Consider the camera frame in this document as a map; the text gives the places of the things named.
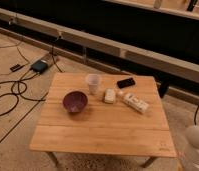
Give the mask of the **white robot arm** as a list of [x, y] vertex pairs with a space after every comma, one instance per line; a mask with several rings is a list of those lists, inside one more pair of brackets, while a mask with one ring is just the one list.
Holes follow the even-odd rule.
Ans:
[[180, 154], [183, 171], [199, 171], [199, 126], [189, 126], [185, 131], [187, 144]]

